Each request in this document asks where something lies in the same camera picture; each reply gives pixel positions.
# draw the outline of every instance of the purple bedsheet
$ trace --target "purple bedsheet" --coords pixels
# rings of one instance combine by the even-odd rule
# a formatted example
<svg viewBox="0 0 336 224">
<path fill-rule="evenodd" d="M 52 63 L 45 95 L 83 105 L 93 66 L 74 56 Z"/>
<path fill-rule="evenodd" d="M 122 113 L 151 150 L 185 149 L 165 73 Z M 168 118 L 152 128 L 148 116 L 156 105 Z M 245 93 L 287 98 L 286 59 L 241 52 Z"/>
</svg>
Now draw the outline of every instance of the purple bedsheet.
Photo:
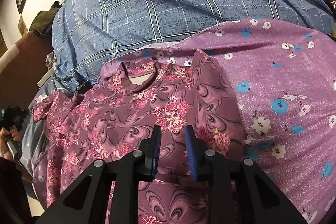
<svg viewBox="0 0 336 224">
<path fill-rule="evenodd" d="M 201 48 L 218 60 L 235 90 L 255 160 L 308 223 L 318 223 L 336 196 L 336 45 L 326 35 L 273 19 L 224 22 L 180 43 L 144 49 L 106 63 L 152 56 L 187 65 Z"/>
</svg>

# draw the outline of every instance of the purple floral fabric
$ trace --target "purple floral fabric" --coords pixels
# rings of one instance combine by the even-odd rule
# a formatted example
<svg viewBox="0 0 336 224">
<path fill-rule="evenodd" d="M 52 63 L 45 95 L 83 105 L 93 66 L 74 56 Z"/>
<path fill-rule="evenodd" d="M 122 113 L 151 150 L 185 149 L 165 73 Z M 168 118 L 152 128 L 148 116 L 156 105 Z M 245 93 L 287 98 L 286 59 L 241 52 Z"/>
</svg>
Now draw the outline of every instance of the purple floral fabric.
<svg viewBox="0 0 336 224">
<path fill-rule="evenodd" d="M 145 75 L 142 84 L 132 82 Z M 155 124 L 162 129 L 159 166 L 155 181 L 139 183 L 140 223 L 206 223 L 207 190 L 191 177 L 187 124 L 209 148 L 243 158 L 233 88 L 219 63 L 201 50 L 188 66 L 151 58 L 121 62 L 85 95 L 68 98 L 56 91 L 32 109 L 35 121 L 46 118 L 49 146 L 34 166 L 37 196 L 46 207 L 95 159 L 118 160 L 138 148 Z"/>
<path fill-rule="evenodd" d="M 335 201 L 336 45 L 297 25 L 248 18 L 218 24 L 171 47 L 149 47 L 121 61 L 157 58 L 188 66 L 201 48 L 218 60 L 234 88 L 245 129 L 245 157 L 255 160 L 302 213 L 319 223 Z"/>
</svg>

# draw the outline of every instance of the metal screw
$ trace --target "metal screw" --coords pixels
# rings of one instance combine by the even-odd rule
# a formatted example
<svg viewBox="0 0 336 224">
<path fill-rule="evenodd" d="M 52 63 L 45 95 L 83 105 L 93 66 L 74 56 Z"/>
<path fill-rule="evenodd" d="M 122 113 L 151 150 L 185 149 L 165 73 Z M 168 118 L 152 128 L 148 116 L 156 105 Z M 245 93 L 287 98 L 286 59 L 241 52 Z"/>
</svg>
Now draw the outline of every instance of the metal screw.
<svg viewBox="0 0 336 224">
<path fill-rule="evenodd" d="M 247 165 L 247 166 L 251 166 L 251 165 L 253 165 L 253 160 L 251 160 L 251 159 L 245 159 L 244 160 L 244 164 Z"/>
<path fill-rule="evenodd" d="M 212 150 L 212 149 L 208 149 L 208 150 L 206 150 L 206 152 L 205 152 L 205 154 L 207 155 L 207 156 L 214 156 L 215 155 L 215 151 L 214 150 Z"/>
<path fill-rule="evenodd" d="M 134 150 L 132 155 L 134 157 L 140 157 L 142 155 L 142 151 L 141 150 Z"/>
<path fill-rule="evenodd" d="M 93 165 L 95 167 L 101 167 L 104 164 L 104 162 L 102 160 L 96 160 Z"/>
</svg>

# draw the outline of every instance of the human hand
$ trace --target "human hand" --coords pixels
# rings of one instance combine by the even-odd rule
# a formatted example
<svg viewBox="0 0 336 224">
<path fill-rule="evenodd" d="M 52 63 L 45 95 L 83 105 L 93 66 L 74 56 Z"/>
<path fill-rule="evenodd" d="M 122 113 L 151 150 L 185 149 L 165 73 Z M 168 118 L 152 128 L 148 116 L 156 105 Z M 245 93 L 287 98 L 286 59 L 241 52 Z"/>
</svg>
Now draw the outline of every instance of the human hand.
<svg viewBox="0 0 336 224">
<path fill-rule="evenodd" d="M 17 131 L 15 126 L 11 128 L 10 132 L 7 131 L 5 128 L 2 128 L 0 131 L 0 157 L 6 160 L 14 161 L 11 152 L 9 152 L 7 148 L 6 140 L 5 140 L 5 137 L 10 136 L 10 135 L 13 137 L 14 141 L 16 142 L 21 141 L 20 134 Z"/>
</svg>

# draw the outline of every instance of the pink floral shirt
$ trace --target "pink floral shirt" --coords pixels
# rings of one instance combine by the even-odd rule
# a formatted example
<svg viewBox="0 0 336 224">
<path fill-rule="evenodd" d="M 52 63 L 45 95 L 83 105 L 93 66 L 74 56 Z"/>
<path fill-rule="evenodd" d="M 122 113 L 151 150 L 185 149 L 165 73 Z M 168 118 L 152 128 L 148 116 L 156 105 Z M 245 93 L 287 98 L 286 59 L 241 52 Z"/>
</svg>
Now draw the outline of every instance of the pink floral shirt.
<svg viewBox="0 0 336 224">
<path fill-rule="evenodd" d="M 130 80 L 144 75 L 149 77 L 141 85 Z M 158 172 L 154 182 L 139 183 L 140 219 L 144 223 L 168 221 L 176 217 L 169 216 L 171 207 L 180 206 L 185 213 L 179 223 L 194 223 L 202 215 L 205 223 L 206 189 L 190 175 L 185 126 L 192 125 L 209 148 L 233 160 L 242 158 L 243 126 L 233 89 L 218 62 L 201 50 L 195 52 L 190 67 L 155 60 L 120 63 L 112 77 L 85 95 L 70 99 L 55 92 L 34 105 L 33 111 L 35 121 L 46 118 L 49 145 L 35 166 L 34 177 L 39 178 L 35 180 L 38 197 L 47 206 L 95 159 L 122 158 L 159 124 Z M 197 190 L 188 192 L 185 186 Z M 154 210 L 157 204 L 164 218 Z"/>
</svg>

